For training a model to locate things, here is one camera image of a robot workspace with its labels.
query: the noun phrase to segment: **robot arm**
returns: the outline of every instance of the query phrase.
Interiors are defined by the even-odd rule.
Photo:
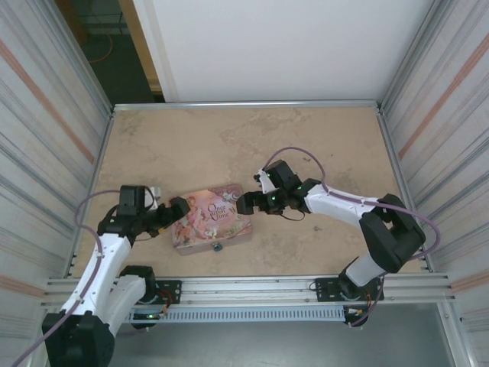
[[[154,297],[156,281],[151,267],[129,266],[116,285],[114,282],[138,235],[146,232],[155,237],[189,212],[188,203],[181,197],[170,200],[170,207],[155,202],[155,195],[147,187],[121,187],[119,204],[109,210],[97,230],[102,253],[97,246],[94,248],[75,291],[59,313],[49,313],[43,321],[42,330],[47,333],[81,301],[45,342],[52,367],[107,366],[114,351],[115,335],[131,308],[139,300]],[[89,289],[80,300],[87,284]]]
[[[366,204],[379,202],[405,207],[397,196],[387,194],[379,199],[331,188],[326,191],[321,181],[309,178],[302,182],[282,160],[259,170],[254,178],[262,191],[245,193],[239,198],[240,214],[253,214],[253,207],[257,206],[267,214],[281,215],[290,207],[302,213],[332,216],[362,231],[368,253],[356,258],[339,275],[340,286],[348,298],[355,298],[379,275],[397,273],[426,240],[412,216]]]

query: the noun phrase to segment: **wooden tabletop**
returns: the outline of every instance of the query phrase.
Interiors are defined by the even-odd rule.
[[[324,164],[331,187],[365,196],[398,194],[373,108],[117,112],[96,191],[122,184],[159,186],[166,201],[223,184],[259,190],[253,175],[289,145],[311,151]],[[280,158],[303,180],[320,178],[306,155],[290,151]],[[117,200],[115,194],[95,198],[87,223],[96,226]],[[150,265],[161,277],[333,274],[367,251],[359,229],[327,216],[290,222],[255,213],[251,220],[250,242],[182,256],[166,231],[136,242],[125,264]],[[82,274],[92,250],[93,239],[85,233],[73,276]],[[403,270],[418,271],[419,262]]]

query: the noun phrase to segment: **pink tin box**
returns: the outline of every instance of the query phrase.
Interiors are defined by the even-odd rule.
[[[190,212],[172,225],[173,247],[181,255],[190,255],[249,241],[250,217],[236,210],[242,194],[241,185],[234,183],[184,195]]]

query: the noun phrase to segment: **gray floor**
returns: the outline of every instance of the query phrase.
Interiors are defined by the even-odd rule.
[[[453,366],[435,305],[379,306],[343,323],[169,324],[120,336],[110,366]]]

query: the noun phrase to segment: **corrugated metal wall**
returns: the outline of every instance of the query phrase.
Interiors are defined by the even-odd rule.
[[[110,110],[49,1],[0,4],[0,365],[28,346],[73,250]]]
[[[489,365],[489,2],[442,2],[385,117],[417,209],[442,230],[478,361]]]

